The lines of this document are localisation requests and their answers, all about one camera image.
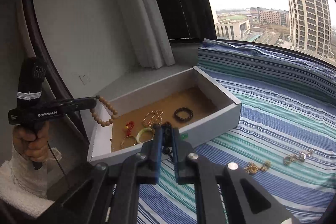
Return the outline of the white fleece sleeve forearm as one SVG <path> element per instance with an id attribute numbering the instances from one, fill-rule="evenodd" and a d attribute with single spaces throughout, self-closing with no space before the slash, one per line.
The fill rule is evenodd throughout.
<path id="1" fill-rule="evenodd" d="M 57 167 L 62 154 L 53 147 L 39 170 L 26 160 L 15 148 L 12 158 L 1 165 L 1 200 L 33 219 L 39 217 L 54 202 L 47 199 L 47 175 Z"/>

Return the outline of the person's left hand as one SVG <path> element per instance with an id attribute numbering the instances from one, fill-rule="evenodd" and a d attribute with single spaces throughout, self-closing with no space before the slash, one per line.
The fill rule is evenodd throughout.
<path id="1" fill-rule="evenodd" d="M 46 121 L 37 134 L 21 126 L 13 128 L 13 146 L 26 160 L 44 162 L 48 158 L 49 121 Z"/>

